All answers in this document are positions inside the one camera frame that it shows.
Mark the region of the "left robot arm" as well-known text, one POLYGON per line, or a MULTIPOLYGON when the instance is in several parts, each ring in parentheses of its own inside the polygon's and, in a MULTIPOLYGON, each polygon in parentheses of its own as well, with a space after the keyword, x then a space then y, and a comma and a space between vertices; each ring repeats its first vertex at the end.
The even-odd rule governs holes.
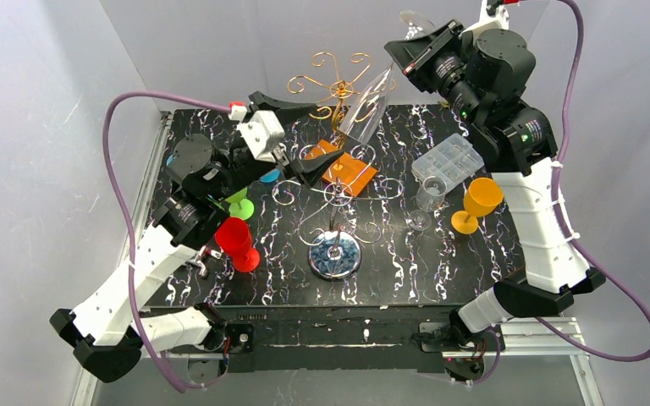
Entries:
POLYGON ((247 226, 231 216, 223 202, 275 169, 306 187, 314 186, 340 152, 302 160, 289 157, 282 144, 285 124, 316 111, 313 103, 280 101, 254 92, 247 103, 220 107, 236 124, 227 150, 203 134, 187 136, 174 147, 167 163, 171 195, 142 233, 135 231, 129 209, 122 208, 127 258, 88 299, 50 317, 50 325, 84 369, 109 383, 149 355, 174 389, 191 389, 165 354, 179 346, 205 344, 215 331, 224 329, 225 321, 209 304, 153 317, 142 316, 140 309, 180 267, 203 266, 211 241, 221 244, 233 263, 254 266, 247 226), (224 244, 225 237, 232 244, 224 244))

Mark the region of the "clear wine glass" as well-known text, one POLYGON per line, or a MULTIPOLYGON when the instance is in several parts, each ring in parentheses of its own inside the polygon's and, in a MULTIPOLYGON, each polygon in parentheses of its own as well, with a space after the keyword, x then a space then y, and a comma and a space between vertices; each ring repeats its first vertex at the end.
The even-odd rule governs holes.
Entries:
MULTIPOLYGON (((427 36, 435 30, 432 21, 415 11, 400 11, 399 18, 407 25, 406 40, 427 36)), ((394 77, 397 72, 395 62, 391 62, 349 107, 338 127, 338 147, 343 148, 347 140, 354 140, 363 145, 368 143, 387 109, 390 93, 395 87, 394 77)))
POLYGON ((438 176, 425 178, 416 192, 416 206, 406 218, 410 228, 425 231, 432 225, 432 214, 444 203, 447 184, 438 176))

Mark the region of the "green wine glass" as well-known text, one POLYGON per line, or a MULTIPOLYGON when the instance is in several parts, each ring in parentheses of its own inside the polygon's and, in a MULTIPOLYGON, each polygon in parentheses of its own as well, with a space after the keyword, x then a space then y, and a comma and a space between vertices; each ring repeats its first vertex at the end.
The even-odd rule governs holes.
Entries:
POLYGON ((241 220, 248 220, 254 213, 254 204, 247 199, 248 188, 243 188, 228 197, 225 202, 229 204, 229 215, 241 220))

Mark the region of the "red wine glass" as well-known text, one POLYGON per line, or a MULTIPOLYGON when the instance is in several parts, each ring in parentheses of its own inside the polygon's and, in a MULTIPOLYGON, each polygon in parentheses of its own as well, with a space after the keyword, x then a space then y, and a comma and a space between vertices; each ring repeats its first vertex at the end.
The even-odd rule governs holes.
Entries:
POLYGON ((215 241, 231 259, 237 272, 253 272, 260 263, 260 254, 254 248, 248 224, 238 217, 229 217, 215 232, 215 241))

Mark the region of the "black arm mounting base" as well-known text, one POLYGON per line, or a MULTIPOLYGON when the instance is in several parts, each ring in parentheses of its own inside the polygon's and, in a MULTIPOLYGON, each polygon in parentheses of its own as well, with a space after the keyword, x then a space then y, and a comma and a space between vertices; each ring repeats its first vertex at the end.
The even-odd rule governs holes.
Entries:
POLYGON ((457 381, 485 374, 504 352, 500 328, 461 344, 449 331, 447 305, 202 306, 214 320, 202 344, 177 354, 221 356, 230 373, 266 370, 414 370, 457 381))

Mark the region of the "clear wine glass front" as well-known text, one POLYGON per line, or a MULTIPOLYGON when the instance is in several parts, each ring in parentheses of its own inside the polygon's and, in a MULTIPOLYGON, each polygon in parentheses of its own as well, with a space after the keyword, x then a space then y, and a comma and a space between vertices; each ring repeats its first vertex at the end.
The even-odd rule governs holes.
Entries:
POLYGON ((425 231, 432 225, 432 214, 444 203, 447 184, 438 176, 425 178, 416 192, 416 206, 406 218, 410 228, 425 231))

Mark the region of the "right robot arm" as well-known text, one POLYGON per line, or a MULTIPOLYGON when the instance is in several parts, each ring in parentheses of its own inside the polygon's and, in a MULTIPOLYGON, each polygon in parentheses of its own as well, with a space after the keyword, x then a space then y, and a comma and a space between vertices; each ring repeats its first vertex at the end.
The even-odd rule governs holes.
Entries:
POLYGON ((536 65, 522 36, 473 32, 453 20, 432 34, 390 41, 386 52, 419 90, 440 95, 468 128, 490 177, 503 191, 524 267, 450 313, 464 337, 512 318, 557 315, 577 294, 605 283, 564 234, 563 195, 552 183, 558 147, 547 117, 522 100, 536 65))

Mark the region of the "yellow orange wine glass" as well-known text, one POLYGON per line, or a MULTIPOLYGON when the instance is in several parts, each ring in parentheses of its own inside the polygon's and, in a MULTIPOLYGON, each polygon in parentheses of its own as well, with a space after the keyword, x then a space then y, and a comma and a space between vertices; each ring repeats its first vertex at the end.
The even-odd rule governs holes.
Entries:
POLYGON ((464 209, 451 217, 454 230, 473 234, 479 227, 478 219, 490 214, 504 200, 504 193, 491 178, 474 179, 465 192, 464 209))

